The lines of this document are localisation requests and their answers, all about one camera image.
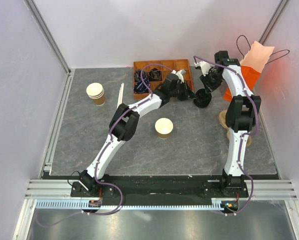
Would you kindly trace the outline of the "black cup lid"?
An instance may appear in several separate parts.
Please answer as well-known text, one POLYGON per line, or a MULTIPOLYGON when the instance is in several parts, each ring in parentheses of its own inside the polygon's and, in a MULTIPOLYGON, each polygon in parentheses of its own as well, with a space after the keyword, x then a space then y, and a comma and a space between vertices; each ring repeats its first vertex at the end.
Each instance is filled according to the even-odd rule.
POLYGON ((206 92, 205 88, 199 89, 196 93, 198 99, 211 99, 212 94, 210 92, 206 92))

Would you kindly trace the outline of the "stack of black lids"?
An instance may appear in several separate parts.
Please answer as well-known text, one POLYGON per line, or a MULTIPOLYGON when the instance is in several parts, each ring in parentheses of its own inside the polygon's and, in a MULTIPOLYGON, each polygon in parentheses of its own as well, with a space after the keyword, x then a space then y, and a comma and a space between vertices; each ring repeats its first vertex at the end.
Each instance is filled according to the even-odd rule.
POLYGON ((208 97, 196 98, 193 100, 193 103, 196 107, 203 109, 203 108, 206 108, 210 104, 211 100, 212 100, 212 97, 208 96, 208 97))

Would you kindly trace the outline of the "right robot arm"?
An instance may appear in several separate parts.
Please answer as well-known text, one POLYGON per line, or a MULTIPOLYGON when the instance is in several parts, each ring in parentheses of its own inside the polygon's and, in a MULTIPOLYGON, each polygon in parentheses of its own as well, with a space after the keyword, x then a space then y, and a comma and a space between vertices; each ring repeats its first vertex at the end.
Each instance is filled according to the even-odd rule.
POLYGON ((219 193, 224 197, 230 197, 236 192, 246 195, 245 152, 251 131, 257 131, 259 128, 258 114, 262 100, 249 89, 239 60, 229 58, 227 51, 217 52, 214 55, 214 62, 197 56, 194 62, 196 69, 201 70, 200 80, 207 94, 216 90, 225 81, 232 96, 225 114, 229 148, 218 184, 219 193))

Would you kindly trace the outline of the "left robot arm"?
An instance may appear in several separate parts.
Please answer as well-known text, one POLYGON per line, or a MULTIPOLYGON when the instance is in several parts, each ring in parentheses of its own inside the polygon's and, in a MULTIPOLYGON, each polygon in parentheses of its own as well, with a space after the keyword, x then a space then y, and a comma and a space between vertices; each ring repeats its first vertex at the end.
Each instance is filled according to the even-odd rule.
POLYGON ((173 70, 163 83, 144 99, 134 104, 122 103, 118 106, 110 121, 109 133, 104 145, 94 161, 79 174, 78 180, 73 182, 72 196, 75 192, 86 194, 89 197, 98 194, 100 185, 105 184, 100 180, 103 178, 106 168, 121 146, 134 136, 141 117, 163 107, 171 98, 185 101, 196 97, 184 80, 185 73, 184 69, 173 70))

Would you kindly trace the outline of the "single brown paper cup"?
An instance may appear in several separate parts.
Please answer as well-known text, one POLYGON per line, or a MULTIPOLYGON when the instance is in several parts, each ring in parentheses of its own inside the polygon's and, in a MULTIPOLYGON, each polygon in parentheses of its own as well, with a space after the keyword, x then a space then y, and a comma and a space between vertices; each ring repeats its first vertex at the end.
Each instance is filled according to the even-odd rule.
POLYGON ((167 139, 173 131, 173 122, 168 118, 160 118, 155 122, 155 130, 161 139, 167 139))

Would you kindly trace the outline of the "stack of paper cups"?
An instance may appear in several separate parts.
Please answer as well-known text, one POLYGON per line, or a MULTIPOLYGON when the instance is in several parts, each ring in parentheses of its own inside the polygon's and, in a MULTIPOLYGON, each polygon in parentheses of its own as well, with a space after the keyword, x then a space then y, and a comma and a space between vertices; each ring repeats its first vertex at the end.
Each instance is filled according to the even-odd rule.
POLYGON ((89 84, 86 88, 86 93, 97 106, 102 106, 106 101, 104 88, 98 82, 89 84))

